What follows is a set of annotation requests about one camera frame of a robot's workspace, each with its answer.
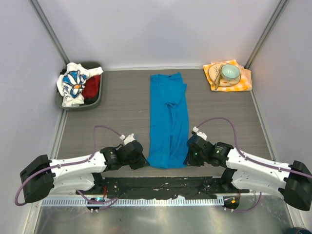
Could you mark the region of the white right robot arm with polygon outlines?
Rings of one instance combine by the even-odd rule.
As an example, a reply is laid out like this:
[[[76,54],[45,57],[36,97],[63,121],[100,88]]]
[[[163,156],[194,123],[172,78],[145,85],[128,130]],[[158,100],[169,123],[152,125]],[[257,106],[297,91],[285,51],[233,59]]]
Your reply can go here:
[[[310,210],[312,174],[304,163],[295,160],[288,164],[260,158],[223,142],[211,144],[198,134],[188,139],[187,147],[186,165],[208,163],[224,168],[220,180],[223,191],[263,192],[283,199],[298,210]]]

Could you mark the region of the orange checkered cloth napkin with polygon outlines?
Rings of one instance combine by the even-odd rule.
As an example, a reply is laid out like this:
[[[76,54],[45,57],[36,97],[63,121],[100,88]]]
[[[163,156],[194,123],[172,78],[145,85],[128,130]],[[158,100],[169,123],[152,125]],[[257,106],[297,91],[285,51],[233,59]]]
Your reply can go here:
[[[224,78],[221,69],[225,65],[239,70],[237,78]],[[235,59],[203,65],[203,71],[212,91],[240,92],[252,90],[251,71],[239,65]]]

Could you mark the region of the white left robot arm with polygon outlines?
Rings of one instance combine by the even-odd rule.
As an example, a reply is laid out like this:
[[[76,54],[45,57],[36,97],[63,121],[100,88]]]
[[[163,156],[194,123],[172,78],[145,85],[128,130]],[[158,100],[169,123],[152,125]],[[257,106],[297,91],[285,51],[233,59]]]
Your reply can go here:
[[[133,170],[149,166],[138,141],[69,159],[50,160],[47,155],[40,155],[21,171],[18,192],[23,193],[26,204],[73,191],[97,195],[104,188],[101,174],[123,166]]]

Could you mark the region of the light blue ceramic bowl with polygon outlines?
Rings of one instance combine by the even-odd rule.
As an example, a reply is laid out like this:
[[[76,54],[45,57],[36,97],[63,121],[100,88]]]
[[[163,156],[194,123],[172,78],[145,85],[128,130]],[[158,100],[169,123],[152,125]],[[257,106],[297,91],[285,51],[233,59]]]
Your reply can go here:
[[[222,77],[225,80],[233,80],[240,76],[240,70],[231,64],[225,64],[221,68]]]

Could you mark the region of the gold fork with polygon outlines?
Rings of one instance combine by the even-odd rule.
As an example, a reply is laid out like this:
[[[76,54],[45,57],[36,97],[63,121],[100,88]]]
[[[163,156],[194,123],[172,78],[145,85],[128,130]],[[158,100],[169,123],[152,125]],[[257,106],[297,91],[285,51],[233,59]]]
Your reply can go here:
[[[223,67],[223,65],[220,65],[218,72],[217,72],[217,75],[215,77],[215,80],[213,81],[213,87],[215,90],[217,90],[219,88],[222,67]]]

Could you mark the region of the blue t shirt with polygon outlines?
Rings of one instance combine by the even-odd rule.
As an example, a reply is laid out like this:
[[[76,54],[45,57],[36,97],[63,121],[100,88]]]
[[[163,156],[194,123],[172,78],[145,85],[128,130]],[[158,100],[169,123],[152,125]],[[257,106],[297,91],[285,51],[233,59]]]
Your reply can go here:
[[[181,73],[150,78],[150,166],[161,169],[185,167],[189,136],[187,84]]]

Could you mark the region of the cream floral plate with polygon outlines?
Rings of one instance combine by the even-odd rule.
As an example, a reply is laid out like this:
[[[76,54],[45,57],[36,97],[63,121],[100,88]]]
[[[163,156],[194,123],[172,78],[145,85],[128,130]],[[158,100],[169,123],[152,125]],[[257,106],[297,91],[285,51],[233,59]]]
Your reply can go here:
[[[241,79],[239,68],[227,62],[212,64],[208,69],[208,77],[215,89],[232,87]]]

